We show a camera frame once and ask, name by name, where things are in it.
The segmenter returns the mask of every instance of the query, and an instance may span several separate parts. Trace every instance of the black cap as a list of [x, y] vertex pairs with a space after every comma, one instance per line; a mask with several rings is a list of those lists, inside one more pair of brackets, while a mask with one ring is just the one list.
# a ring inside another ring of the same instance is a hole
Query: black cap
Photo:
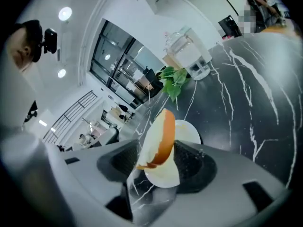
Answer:
[[27, 30], [27, 41], [33, 46], [33, 62], [37, 62], [41, 56], [41, 47], [43, 42], [43, 31], [39, 20], [30, 20], [22, 24]]

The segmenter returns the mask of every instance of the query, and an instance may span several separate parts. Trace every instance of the marble countertop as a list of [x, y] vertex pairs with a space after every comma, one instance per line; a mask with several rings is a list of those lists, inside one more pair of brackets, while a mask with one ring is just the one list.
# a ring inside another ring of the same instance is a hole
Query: marble countertop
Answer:
[[[301, 40], [281, 34], [251, 34], [219, 44], [210, 54], [210, 75], [184, 85], [177, 101], [160, 92], [144, 104], [146, 111], [133, 126], [133, 139], [142, 145], [157, 115], [167, 108], [176, 119], [194, 125], [203, 144], [246, 156], [291, 187], [302, 146], [298, 137], [303, 125]], [[142, 172], [132, 172], [129, 177], [133, 185], [145, 184], [138, 192], [139, 200], [131, 202], [135, 212], [146, 204], [141, 202], [138, 207], [138, 201], [154, 188], [143, 180]], [[164, 199], [163, 205], [170, 201]]]

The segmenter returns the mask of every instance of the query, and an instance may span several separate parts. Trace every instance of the transparent jar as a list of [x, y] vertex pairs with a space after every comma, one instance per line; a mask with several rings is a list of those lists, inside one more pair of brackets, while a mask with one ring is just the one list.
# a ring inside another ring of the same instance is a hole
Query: transparent jar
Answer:
[[184, 34], [175, 32], [165, 44], [167, 54], [185, 68], [193, 80], [201, 80], [210, 73], [210, 68], [193, 41]]

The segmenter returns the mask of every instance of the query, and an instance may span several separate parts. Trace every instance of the round ceiling light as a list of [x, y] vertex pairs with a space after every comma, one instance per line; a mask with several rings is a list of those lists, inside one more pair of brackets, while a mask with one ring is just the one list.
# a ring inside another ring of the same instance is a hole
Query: round ceiling light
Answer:
[[58, 71], [58, 78], [64, 77], [65, 74], [66, 74], [66, 70], [65, 69], [61, 69], [60, 71]]
[[60, 10], [58, 17], [61, 21], [65, 21], [65, 20], [69, 19], [70, 16], [71, 16], [71, 8], [65, 7]]

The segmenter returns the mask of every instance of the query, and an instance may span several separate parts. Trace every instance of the metal railing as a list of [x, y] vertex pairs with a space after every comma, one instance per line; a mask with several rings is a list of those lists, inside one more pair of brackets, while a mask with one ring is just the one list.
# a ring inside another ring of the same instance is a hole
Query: metal railing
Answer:
[[77, 119], [77, 116], [79, 116], [85, 108], [92, 105], [97, 98], [98, 97], [93, 93], [93, 91], [89, 91], [80, 98], [52, 125], [51, 129], [43, 137], [43, 142], [54, 144], [71, 122]]

